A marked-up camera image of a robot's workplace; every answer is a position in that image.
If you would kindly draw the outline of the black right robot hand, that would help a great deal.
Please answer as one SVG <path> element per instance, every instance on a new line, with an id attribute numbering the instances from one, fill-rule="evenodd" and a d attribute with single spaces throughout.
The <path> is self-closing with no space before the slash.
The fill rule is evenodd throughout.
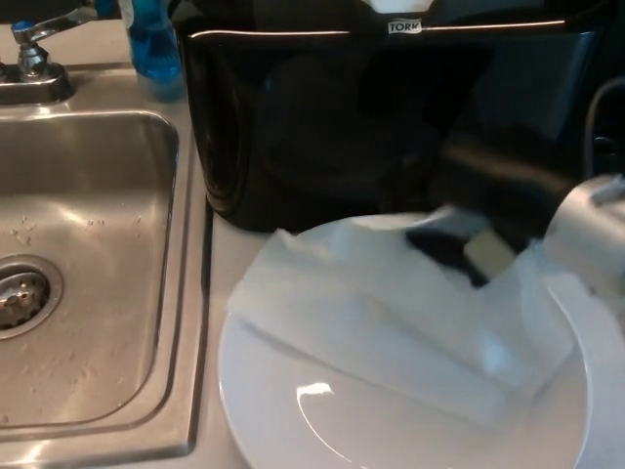
<path id="1" fill-rule="evenodd" d="M 410 186 L 432 205 L 481 217 L 514 255 L 547 232 L 578 182 L 523 153 L 491 146 L 468 134 L 448 137 Z"/>

